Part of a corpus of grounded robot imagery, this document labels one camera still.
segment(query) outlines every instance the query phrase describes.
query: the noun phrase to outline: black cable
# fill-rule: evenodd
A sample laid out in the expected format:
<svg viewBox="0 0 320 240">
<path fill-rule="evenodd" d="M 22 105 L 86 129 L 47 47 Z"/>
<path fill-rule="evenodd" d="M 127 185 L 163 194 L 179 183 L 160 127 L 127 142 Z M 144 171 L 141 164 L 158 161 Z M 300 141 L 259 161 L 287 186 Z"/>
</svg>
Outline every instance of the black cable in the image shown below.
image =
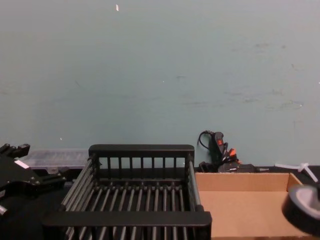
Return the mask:
<svg viewBox="0 0 320 240">
<path fill-rule="evenodd" d="M 202 147 L 204 147 L 205 149 L 208 149 L 208 150 L 210 151 L 210 148 L 209 148 L 208 146 L 204 145 L 203 142 L 201 141 L 201 137 L 202 137 L 202 135 L 204 135 L 204 134 L 208 134 L 208 135 L 212 136 L 212 135 L 215 134 L 215 133 L 214 133 L 213 131 L 205 130 L 205 131 L 203 131 L 203 132 L 200 133 L 199 138 L 198 138 L 197 144 L 200 143 L 200 144 L 202 145 Z"/>
</svg>

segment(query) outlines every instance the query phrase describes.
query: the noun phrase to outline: black device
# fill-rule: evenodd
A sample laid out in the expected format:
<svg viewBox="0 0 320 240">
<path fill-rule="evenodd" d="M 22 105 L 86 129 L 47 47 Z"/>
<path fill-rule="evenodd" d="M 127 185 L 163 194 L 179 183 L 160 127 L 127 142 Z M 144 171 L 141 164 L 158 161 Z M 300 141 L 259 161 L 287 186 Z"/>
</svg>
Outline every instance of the black device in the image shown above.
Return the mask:
<svg viewBox="0 0 320 240">
<path fill-rule="evenodd" d="M 191 145 L 91 146 L 61 207 L 42 219 L 44 239 L 211 239 L 194 155 Z"/>
<path fill-rule="evenodd" d="M 201 140 L 203 135 L 209 135 L 211 143 L 205 146 Z M 236 150 L 231 148 L 228 151 L 228 143 L 224 142 L 224 134 L 220 131 L 213 132 L 205 130 L 200 133 L 198 143 L 208 149 L 211 154 L 217 155 L 217 160 L 212 160 L 212 163 L 201 162 L 199 169 L 201 172 L 218 172 L 218 173 L 256 173 L 257 169 L 252 164 L 241 164 L 237 158 Z"/>
<path fill-rule="evenodd" d="M 292 186 L 282 205 L 282 213 L 296 228 L 320 237 L 320 184 Z"/>
<path fill-rule="evenodd" d="M 43 191 L 62 188 L 66 179 L 60 174 L 38 176 L 16 158 L 28 155 L 29 144 L 0 147 L 0 199 L 13 195 L 37 196 Z"/>
</svg>

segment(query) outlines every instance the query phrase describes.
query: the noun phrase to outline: cardboard flap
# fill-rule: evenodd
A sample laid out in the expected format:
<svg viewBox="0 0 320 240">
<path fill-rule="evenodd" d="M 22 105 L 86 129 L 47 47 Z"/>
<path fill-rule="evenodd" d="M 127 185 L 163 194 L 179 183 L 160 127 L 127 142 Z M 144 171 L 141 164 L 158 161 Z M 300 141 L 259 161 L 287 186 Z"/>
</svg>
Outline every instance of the cardboard flap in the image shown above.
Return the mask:
<svg viewBox="0 0 320 240">
<path fill-rule="evenodd" d="M 196 173 L 199 191 L 277 192 L 301 184 L 289 173 Z"/>
</svg>

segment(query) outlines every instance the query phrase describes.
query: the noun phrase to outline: white label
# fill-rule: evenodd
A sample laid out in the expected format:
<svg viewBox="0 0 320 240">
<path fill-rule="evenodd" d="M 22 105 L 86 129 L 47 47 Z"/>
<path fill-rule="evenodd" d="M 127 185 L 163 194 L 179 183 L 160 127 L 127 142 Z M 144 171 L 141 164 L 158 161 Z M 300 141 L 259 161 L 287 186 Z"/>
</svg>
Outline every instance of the white label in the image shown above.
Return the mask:
<svg viewBox="0 0 320 240">
<path fill-rule="evenodd" d="M 4 197 L 6 194 L 6 190 L 0 191 L 0 198 Z"/>
<path fill-rule="evenodd" d="M 20 160 L 17 160 L 17 161 L 14 161 L 16 164 L 18 164 L 20 167 L 23 167 L 24 169 L 27 169 L 29 168 L 29 166 L 27 164 L 25 164 L 24 162 L 20 161 Z"/>
</svg>

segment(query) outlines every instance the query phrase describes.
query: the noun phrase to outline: white plastic piece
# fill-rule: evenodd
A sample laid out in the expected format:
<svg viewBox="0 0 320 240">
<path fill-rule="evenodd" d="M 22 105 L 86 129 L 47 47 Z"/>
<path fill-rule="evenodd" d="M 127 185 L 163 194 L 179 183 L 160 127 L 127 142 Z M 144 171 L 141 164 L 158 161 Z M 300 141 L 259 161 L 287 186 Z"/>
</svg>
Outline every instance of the white plastic piece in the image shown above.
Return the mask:
<svg viewBox="0 0 320 240">
<path fill-rule="evenodd" d="M 318 182 L 318 178 L 314 175 L 314 173 L 309 168 L 309 163 L 303 162 L 299 166 L 290 166 L 290 165 L 283 165 L 283 164 L 276 163 L 274 166 L 278 168 L 284 168 L 284 169 L 296 169 L 298 170 L 299 173 L 305 170 L 309 174 L 309 176 L 312 178 L 313 181 L 315 181 L 316 183 Z"/>
<path fill-rule="evenodd" d="M 283 168 L 283 169 L 297 169 L 298 170 L 300 168 L 300 166 L 290 166 L 290 165 L 283 165 L 283 164 L 278 164 L 278 163 L 276 163 L 274 166 L 278 167 L 278 168 Z"/>
<path fill-rule="evenodd" d="M 20 161 L 20 160 L 17 160 L 17 161 L 14 161 L 16 164 L 18 164 L 20 167 L 23 167 L 24 169 L 27 169 L 29 168 L 29 166 L 27 164 L 25 164 L 24 162 Z"/>
</svg>

